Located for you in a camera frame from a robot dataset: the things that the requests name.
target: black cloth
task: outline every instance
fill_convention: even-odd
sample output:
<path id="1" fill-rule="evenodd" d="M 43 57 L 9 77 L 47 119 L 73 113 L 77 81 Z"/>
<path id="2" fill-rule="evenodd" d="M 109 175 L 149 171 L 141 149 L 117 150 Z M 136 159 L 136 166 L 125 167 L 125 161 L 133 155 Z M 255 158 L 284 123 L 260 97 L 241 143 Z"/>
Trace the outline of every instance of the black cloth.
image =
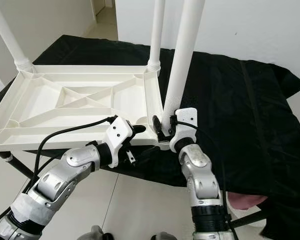
<path id="1" fill-rule="evenodd" d="M 64 35 L 34 64 L 146 65 L 149 51 L 144 45 Z M 174 50 L 161 50 L 163 103 L 173 56 Z M 194 52 L 181 103 L 198 110 L 198 143 L 211 158 L 221 188 L 223 161 L 228 191 L 268 196 L 275 214 L 263 234 L 274 240 L 300 238 L 300 222 L 295 222 L 300 221 L 300 124 L 286 101 L 298 91 L 300 79 L 285 68 Z M 132 152 L 144 156 L 148 148 L 134 147 Z M 178 157 L 170 151 L 153 151 L 136 166 L 122 162 L 111 171 L 186 185 Z"/>

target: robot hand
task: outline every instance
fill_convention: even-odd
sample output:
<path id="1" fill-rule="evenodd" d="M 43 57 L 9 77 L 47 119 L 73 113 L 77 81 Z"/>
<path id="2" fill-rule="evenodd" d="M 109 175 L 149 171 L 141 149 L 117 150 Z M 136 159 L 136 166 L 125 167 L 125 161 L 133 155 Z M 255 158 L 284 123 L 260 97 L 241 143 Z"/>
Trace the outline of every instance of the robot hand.
<path id="1" fill-rule="evenodd" d="M 80 181 L 102 166 L 116 167 L 119 151 L 125 151 L 135 161 L 129 151 L 130 141 L 145 130 L 144 126 L 132 126 L 117 117 L 101 144 L 95 142 L 65 152 L 59 163 L 40 177 L 27 194 L 21 193 L 11 204 L 11 211 L 0 220 L 0 240 L 39 239 Z"/>
<path id="2" fill-rule="evenodd" d="M 156 117 L 153 118 L 158 141 L 169 140 L 172 152 L 178 153 L 181 170 L 187 180 L 190 194 L 192 220 L 195 227 L 193 240 L 234 240 L 234 233 L 229 230 L 229 215 L 225 209 L 223 196 L 218 181 L 212 172 L 212 162 L 195 144 L 197 110 L 184 108 L 175 111 L 170 117 L 171 136 L 163 136 Z M 173 239 L 162 237 L 156 239 Z"/>

